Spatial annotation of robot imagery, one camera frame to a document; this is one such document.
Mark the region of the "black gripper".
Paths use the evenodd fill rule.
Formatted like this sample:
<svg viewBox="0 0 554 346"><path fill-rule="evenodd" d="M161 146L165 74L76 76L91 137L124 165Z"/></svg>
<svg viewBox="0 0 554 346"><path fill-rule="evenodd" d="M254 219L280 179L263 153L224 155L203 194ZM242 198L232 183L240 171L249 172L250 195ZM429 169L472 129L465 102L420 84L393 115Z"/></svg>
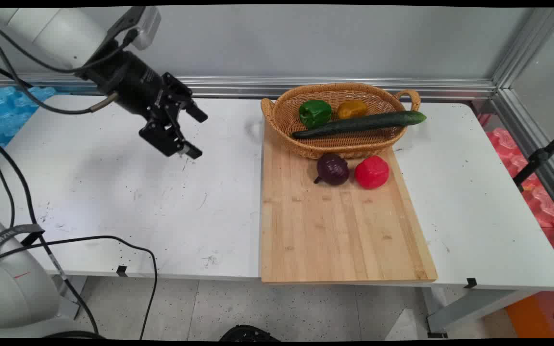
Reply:
<svg viewBox="0 0 554 346"><path fill-rule="evenodd" d="M134 53L123 50L80 72L80 77L92 81L104 95L116 92L115 103L145 118L139 136L163 155L187 155L193 160L202 156L202 150L183 135L178 117L181 110L199 123L208 116L196 105L191 89L171 73L160 75ZM162 98L164 108L153 108Z"/></svg>

